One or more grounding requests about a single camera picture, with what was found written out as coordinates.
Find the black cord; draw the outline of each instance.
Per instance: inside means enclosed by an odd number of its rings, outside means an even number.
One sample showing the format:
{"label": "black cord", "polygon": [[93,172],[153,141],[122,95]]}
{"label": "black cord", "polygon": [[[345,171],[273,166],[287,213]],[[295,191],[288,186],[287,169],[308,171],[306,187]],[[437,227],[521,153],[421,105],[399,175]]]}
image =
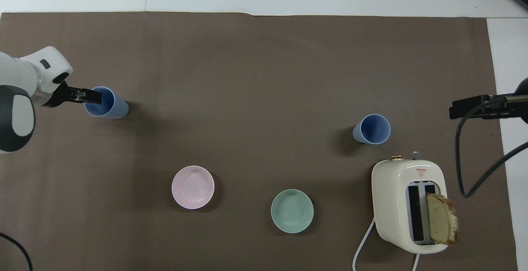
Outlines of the black cord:
{"label": "black cord", "polygon": [[460,132],[462,131],[462,126],[464,126],[464,123],[466,122],[466,120],[471,115],[474,115],[477,111],[480,111],[481,109],[486,108],[486,107],[494,106],[496,104],[502,104],[504,102],[506,102],[506,98],[504,98],[504,97],[484,102],[484,103],[474,107],[470,111],[468,111],[468,113],[466,113],[464,115],[464,117],[462,117],[462,120],[460,120],[460,123],[458,124],[457,132],[456,132],[456,135],[455,135],[455,161],[456,161],[456,166],[457,166],[458,186],[459,186],[460,192],[462,193],[462,196],[464,196],[464,198],[469,198],[470,196],[472,196],[474,194],[474,192],[484,183],[484,181],[486,181],[486,179],[488,177],[490,177],[490,175],[492,175],[492,173],[497,168],[499,168],[502,164],[504,164],[504,162],[506,162],[507,160],[512,158],[514,155],[516,155],[516,154],[520,153],[521,151],[525,150],[526,148],[528,148],[528,142],[526,142],[526,143],[516,147],[515,149],[513,149],[509,153],[505,154],[504,156],[502,156],[488,170],[486,170],[486,172],[484,172],[484,174],[477,180],[475,185],[473,185],[473,187],[469,190],[469,192],[466,193],[466,191],[464,190],[464,183],[462,182],[462,172],[460,171]]}
{"label": "black cord", "polygon": [[15,244],[21,250],[21,252],[24,254],[26,258],[26,261],[28,262],[28,268],[30,269],[30,271],[33,271],[33,265],[31,264],[30,256],[28,255],[28,252],[26,252],[24,247],[20,243],[18,243],[15,239],[12,239],[11,237],[9,237],[8,235],[4,233],[0,233],[0,237],[5,238],[7,241]]}

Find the white toaster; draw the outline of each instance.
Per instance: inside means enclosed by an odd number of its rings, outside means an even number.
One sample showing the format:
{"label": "white toaster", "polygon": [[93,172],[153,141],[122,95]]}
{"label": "white toaster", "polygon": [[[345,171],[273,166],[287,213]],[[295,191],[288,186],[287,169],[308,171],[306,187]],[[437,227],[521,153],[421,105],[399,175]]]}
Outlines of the white toaster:
{"label": "white toaster", "polygon": [[415,254],[441,252],[447,245],[431,240],[426,193],[447,198],[443,173],[428,160],[392,156],[372,169],[372,202],[377,233]]}

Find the blue cup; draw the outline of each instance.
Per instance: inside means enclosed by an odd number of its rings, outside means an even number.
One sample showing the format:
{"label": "blue cup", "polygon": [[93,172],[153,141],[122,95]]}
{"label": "blue cup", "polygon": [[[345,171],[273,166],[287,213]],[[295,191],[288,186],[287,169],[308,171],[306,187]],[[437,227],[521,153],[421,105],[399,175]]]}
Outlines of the blue cup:
{"label": "blue cup", "polygon": [[88,113],[96,117],[123,118],[128,113],[128,104],[108,87],[94,87],[102,94],[101,104],[85,103]]}
{"label": "blue cup", "polygon": [[389,121],[379,114],[369,114],[352,130],[356,141],[368,144],[381,144],[391,135]]}

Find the pink bowl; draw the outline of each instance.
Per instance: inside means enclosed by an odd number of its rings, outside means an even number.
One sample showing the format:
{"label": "pink bowl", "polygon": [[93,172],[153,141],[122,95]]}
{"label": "pink bowl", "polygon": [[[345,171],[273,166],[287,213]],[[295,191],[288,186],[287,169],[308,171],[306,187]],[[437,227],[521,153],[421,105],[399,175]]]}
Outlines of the pink bowl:
{"label": "pink bowl", "polygon": [[214,188],[215,181],[209,171],[200,166],[187,166],[176,173],[172,196],[181,207],[198,209],[211,200]]}

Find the slice of bread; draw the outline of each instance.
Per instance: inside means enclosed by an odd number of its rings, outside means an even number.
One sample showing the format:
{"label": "slice of bread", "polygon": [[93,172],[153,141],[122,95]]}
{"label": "slice of bread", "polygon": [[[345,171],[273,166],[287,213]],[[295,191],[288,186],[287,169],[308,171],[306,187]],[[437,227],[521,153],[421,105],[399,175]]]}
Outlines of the slice of bread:
{"label": "slice of bread", "polygon": [[426,198],[431,239],[447,245],[456,243],[458,220],[453,203],[439,194],[428,193]]}

